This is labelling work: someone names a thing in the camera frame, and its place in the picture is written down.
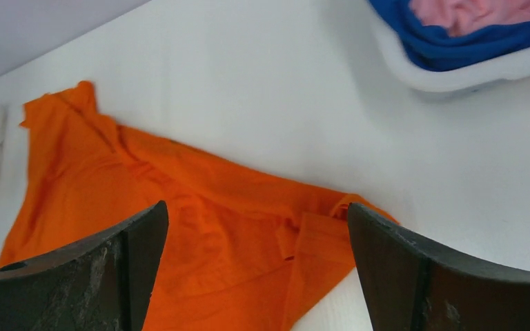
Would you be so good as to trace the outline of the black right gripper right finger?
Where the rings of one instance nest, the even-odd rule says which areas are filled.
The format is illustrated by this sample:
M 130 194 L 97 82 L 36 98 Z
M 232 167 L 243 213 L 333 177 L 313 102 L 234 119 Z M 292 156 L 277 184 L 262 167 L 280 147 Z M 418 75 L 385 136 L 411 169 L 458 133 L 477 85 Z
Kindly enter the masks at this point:
M 530 330 L 530 271 L 465 254 L 360 203 L 347 221 L 374 330 Z

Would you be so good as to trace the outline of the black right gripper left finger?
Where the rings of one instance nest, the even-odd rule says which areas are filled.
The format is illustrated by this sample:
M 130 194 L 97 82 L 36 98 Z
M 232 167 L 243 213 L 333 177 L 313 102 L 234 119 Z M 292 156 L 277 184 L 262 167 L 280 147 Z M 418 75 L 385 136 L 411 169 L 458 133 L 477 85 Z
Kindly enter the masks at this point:
M 168 233 L 166 203 L 0 268 L 0 330 L 140 330 Z

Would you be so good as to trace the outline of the orange t shirt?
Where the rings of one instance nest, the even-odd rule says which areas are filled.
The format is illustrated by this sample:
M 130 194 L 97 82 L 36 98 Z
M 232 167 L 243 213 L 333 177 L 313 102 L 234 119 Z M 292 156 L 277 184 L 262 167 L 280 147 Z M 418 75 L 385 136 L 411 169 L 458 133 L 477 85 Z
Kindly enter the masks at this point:
M 290 330 L 354 268 L 356 194 L 264 174 L 118 124 L 95 88 L 24 106 L 28 187 L 0 266 L 164 201 L 169 229 L 146 330 Z

